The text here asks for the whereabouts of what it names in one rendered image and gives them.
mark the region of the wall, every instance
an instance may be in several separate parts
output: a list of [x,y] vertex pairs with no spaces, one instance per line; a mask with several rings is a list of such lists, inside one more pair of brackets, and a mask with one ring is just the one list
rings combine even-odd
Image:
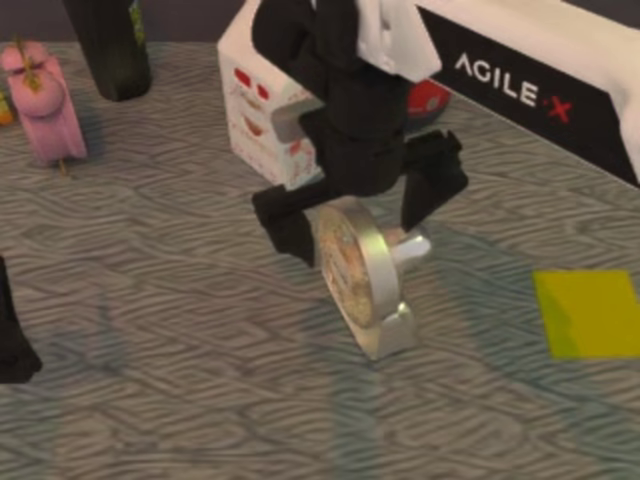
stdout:
[[[141,0],[147,38],[215,42],[242,3],[243,0]],[[570,0],[570,3],[640,28],[638,0]],[[16,34],[43,41],[74,39],[61,0],[2,0],[2,4],[0,41],[11,40]]]

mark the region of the pink bag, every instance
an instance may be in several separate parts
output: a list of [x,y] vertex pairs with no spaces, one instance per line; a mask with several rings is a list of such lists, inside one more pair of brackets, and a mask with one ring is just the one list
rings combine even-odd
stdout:
[[[66,157],[86,158],[87,147],[58,60],[37,42],[25,42],[23,53],[24,57],[16,45],[8,46],[0,64],[8,73],[11,98],[36,162],[48,166]],[[38,87],[27,82],[29,71]]]

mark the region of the yellow pad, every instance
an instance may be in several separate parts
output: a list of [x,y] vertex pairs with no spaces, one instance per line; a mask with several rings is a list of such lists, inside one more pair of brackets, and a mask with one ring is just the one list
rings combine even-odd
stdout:
[[640,357],[640,304],[623,270],[535,272],[555,358]]

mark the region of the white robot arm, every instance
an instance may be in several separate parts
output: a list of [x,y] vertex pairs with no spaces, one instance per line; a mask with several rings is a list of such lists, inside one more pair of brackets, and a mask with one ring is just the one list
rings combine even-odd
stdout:
[[431,78],[640,186],[640,31],[559,0],[356,4],[368,63]]

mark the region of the white box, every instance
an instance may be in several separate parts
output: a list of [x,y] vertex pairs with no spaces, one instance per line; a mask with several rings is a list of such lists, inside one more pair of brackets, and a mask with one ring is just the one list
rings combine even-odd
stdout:
[[231,148],[274,185],[294,189],[320,173],[297,116],[321,103],[253,48],[259,4],[246,0],[218,43]]

